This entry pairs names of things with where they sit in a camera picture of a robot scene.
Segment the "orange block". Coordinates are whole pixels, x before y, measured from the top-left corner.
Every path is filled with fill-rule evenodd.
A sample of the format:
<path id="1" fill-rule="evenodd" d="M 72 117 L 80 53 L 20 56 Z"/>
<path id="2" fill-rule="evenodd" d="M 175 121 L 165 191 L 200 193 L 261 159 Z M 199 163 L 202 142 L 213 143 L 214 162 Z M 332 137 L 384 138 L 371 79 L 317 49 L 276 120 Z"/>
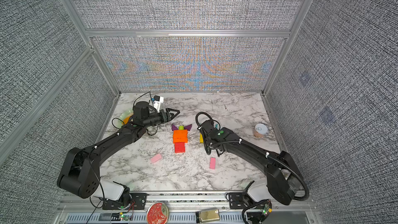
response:
<path id="1" fill-rule="evenodd" d="M 175 130 L 174 135 L 187 135 L 188 130 Z"/>
<path id="2" fill-rule="evenodd" d="M 187 138 L 188 138 L 187 133 L 174 133 L 173 134 L 173 139 L 176 139 L 176 140 L 185 140 Z"/>
<path id="3" fill-rule="evenodd" d="M 173 139 L 173 143 L 188 143 L 188 139 Z"/>

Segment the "red block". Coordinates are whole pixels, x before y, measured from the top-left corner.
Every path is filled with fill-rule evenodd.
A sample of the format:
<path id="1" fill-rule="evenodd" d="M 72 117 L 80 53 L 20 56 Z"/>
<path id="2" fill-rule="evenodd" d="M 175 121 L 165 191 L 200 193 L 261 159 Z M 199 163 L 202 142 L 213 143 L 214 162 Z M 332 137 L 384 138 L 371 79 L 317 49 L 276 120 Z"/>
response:
<path id="1" fill-rule="evenodd" d="M 185 151 L 184 147 L 175 147 L 175 153 L 184 153 Z"/>
<path id="2" fill-rule="evenodd" d="M 185 143 L 175 143 L 174 146 L 177 150 L 185 149 Z"/>

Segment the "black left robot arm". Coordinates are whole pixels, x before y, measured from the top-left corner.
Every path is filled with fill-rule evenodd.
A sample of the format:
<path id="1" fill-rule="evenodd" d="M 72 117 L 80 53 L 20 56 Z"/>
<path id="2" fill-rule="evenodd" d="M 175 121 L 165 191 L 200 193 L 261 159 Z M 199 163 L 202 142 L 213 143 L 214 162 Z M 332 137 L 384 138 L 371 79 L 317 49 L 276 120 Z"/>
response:
<path id="1" fill-rule="evenodd" d="M 133 115 L 118 131 L 83 149 L 72 148 L 63 163 L 57 186 L 82 199 L 89 197 L 118 201 L 127 195 L 127 187 L 101 179 L 101 165 L 116 152 L 138 141 L 148 127 L 172 121 L 179 110 L 157 109 L 148 102 L 133 106 Z"/>

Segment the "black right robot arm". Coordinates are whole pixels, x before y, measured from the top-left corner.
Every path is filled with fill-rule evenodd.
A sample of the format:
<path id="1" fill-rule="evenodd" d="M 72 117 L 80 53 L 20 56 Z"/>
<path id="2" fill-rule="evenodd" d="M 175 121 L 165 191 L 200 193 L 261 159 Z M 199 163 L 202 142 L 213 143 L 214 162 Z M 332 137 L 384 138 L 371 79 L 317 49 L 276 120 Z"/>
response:
<path id="1" fill-rule="evenodd" d="M 268 192 L 279 203 L 290 205 L 293 200 L 309 198 L 310 191 L 304 177 L 288 152 L 276 153 L 260 148 L 225 127 L 218 130 L 212 119 L 199 123 L 198 130 L 208 155 L 213 150 L 229 152 L 259 169 L 266 176 Z"/>

